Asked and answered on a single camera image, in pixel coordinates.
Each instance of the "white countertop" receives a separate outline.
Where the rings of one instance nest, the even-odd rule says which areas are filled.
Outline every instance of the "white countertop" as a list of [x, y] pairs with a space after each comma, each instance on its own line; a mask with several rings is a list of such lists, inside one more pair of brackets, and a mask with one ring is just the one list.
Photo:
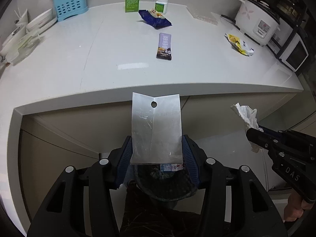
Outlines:
[[[140, 9], [154, 7], [141, 2]], [[126, 101], [132, 92], [151, 96], [242, 92], [300, 92], [296, 75], [267, 47], [243, 37], [254, 56], [239, 54], [225, 33], [230, 23], [194, 19], [183, 5], [168, 5], [173, 26], [156, 30], [124, 3], [90, 8], [57, 23], [43, 42], [0, 78], [0, 194], [23, 232], [29, 221], [17, 166], [22, 116], [62, 108]], [[171, 34], [172, 60], [156, 58], [159, 33]]]

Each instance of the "microwave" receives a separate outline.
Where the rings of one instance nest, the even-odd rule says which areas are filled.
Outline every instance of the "microwave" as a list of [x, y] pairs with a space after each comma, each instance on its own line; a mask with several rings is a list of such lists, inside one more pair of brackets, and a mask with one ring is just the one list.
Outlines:
[[[272, 39], [267, 43], [267, 45], [275, 54], [277, 54], [280, 51], [279, 47], [282, 47], [285, 44], [292, 31], [293, 28], [280, 18], [279, 28], [272, 36], [279, 46]], [[295, 72], [299, 69], [307, 57], [308, 52], [306, 46], [300, 35], [296, 33], [279, 59]]]

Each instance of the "white bottle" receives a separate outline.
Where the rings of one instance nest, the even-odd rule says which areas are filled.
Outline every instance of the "white bottle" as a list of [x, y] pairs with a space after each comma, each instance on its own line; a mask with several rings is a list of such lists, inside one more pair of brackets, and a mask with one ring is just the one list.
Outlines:
[[155, 10], [165, 14], [167, 12], [168, 0], [157, 0], [155, 5]]

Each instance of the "white rice cooker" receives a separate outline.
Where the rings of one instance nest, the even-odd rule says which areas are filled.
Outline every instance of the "white rice cooker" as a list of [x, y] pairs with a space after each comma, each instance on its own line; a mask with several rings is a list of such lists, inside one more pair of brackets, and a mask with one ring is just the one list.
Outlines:
[[266, 45], [280, 24], [280, 17], [264, 2], [239, 0], [241, 6], [236, 15], [236, 26], [261, 46]]

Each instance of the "silver screw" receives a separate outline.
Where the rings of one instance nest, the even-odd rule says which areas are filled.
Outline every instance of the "silver screw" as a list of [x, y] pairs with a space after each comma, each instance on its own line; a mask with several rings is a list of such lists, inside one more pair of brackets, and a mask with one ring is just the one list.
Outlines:
[[206, 159], [206, 163], [207, 163], [207, 164], [213, 165], [213, 164], [215, 164], [215, 162], [216, 162], [216, 161], [215, 161], [215, 159], [213, 159], [213, 158], [207, 158], [207, 159]]
[[241, 166], [241, 170], [247, 173], [250, 171], [250, 168], [248, 166], [243, 165]]
[[66, 167], [66, 169], [65, 169], [65, 171], [67, 172], [67, 173], [70, 173], [70, 172], [72, 172], [74, 170], [74, 167], [73, 166], [68, 166], [68, 167]]
[[100, 163], [101, 165], [106, 165], [107, 163], [109, 163], [109, 160], [108, 160], [108, 159], [101, 159], [101, 160], [99, 161], [99, 163]]

